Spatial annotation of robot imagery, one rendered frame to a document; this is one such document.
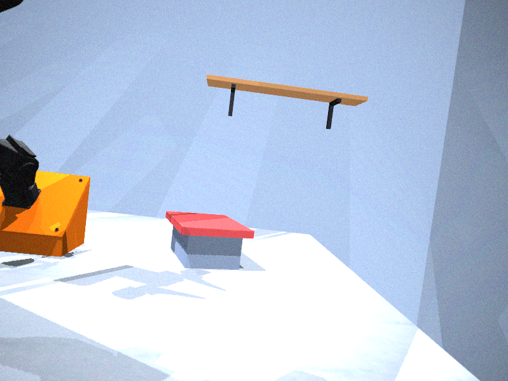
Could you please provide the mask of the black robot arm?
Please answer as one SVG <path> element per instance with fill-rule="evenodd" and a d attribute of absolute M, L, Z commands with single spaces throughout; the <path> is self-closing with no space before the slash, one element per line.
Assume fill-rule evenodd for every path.
<path fill-rule="evenodd" d="M 23 0 L 0 0 L 0 12 L 18 6 Z M 41 189 L 35 183 L 39 162 L 36 155 L 10 134 L 0 139 L 0 188 L 4 195 L 2 205 L 31 208 Z"/>

